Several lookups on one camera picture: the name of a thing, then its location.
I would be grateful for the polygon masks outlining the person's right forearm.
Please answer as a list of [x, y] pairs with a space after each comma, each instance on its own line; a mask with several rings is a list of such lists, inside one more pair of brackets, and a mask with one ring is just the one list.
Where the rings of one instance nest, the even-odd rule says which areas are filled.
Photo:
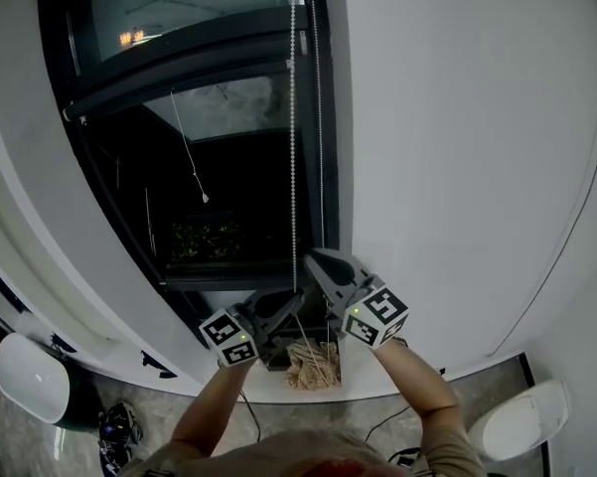
[[420, 417], [425, 434], [443, 428], [466, 434], [461, 405], [436, 370], [394, 339], [373, 350], [373, 354], [403, 399]]

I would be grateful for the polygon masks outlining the white rounded bin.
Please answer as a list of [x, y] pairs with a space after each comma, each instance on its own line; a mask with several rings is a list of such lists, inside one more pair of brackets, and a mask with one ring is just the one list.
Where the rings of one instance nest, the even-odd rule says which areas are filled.
[[570, 416], [567, 385], [541, 382], [481, 416], [469, 429], [476, 450], [492, 461], [521, 456], [556, 435]]

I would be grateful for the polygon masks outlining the beige straw bundle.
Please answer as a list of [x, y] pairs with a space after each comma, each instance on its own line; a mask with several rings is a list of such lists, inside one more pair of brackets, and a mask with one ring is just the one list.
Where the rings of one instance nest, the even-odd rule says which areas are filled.
[[336, 343], [296, 340], [287, 347], [290, 366], [286, 384], [294, 390], [315, 392], [341, 385], [340, 356]]

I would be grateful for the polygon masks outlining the person's left forearm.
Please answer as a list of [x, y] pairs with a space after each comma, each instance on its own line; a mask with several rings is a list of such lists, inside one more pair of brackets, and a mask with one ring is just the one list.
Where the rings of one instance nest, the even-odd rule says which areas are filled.
[[171, 441], [210, 457], [224, 435], [253, 363], [220, 367], [181, 416]]

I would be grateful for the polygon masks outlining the green leafy plant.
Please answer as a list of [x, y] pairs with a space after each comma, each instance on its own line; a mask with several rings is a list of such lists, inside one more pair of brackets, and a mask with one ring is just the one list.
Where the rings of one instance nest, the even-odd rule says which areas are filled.
[[242, 231], [235, 223], [172, 225], [173, 262], [215, 262], [242, 257]]

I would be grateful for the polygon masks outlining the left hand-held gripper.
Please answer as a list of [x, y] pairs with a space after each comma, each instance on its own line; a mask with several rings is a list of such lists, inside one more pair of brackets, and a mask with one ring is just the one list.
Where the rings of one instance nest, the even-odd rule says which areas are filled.
[[260, 359], [267, 365], [279, 352], [272, 333], [302, 309], [305, 294], [291, 289], [258, 290], [242, 304], [220, 309], [200, 331], [226, 367]]

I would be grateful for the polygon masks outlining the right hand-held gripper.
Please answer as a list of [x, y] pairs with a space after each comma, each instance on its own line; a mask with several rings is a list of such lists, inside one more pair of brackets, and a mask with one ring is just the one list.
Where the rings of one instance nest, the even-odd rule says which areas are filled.
[[312, 248], [304, 264], [326, 296], [340, 333], [376, 350], [396, 336], [408, 307], [353, 255], [338, 249]]

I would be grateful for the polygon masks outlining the small black angular device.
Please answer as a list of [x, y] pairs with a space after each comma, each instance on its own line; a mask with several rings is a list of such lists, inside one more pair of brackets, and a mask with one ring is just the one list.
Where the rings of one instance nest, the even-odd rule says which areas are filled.
[[143, 367], [151, 367], [151, 368], [156, 369], [159, 372], [160, 379], [170, 380], [170, 379], [177, 378], [177, 375], [175, 373], [173, 373], [168, 368], [163, 366], [156, 359], [152, 358], [145, 351], [141, 351], [140, 354], [142, 356], [142, 366]]

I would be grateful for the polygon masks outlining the black wired floor device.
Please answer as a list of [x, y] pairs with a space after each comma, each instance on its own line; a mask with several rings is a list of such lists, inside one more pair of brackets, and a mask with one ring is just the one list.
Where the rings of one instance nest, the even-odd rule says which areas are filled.
[[114, 404], [98, 418], [98, 451], [104, 477], [116, 477], [132, 460], [132, 451], [143, 438], [134, 409], [125, 401]]

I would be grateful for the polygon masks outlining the black window frame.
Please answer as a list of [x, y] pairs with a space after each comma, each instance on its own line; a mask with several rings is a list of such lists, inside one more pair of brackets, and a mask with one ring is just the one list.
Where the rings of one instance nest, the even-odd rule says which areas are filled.
[[[108, 223], [165, 296], [303, 283], [340, 241], [327, 0], [37, 0], [62, 124]], [[154, 68], [288, 59], [279, 74], [64, 121], [78, 98]], [[242, 257], [173, 262], [172, 225], [235, 223]]]

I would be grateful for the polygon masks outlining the person's beige shirt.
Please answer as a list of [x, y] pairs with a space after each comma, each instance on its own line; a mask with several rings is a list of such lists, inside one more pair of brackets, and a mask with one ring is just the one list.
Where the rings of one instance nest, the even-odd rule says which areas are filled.
[[[189, 443], [171, 441], [135, 459], [117, 477], [334, 477], [337, 470], [383, 469], [386, 459], [354, 435], [298, 429], [270, 435], [218, 456], [204, 456]], [[422, 439], [418, 459], [401, 477], [487, 477], [464, 433], [443, 427]]]

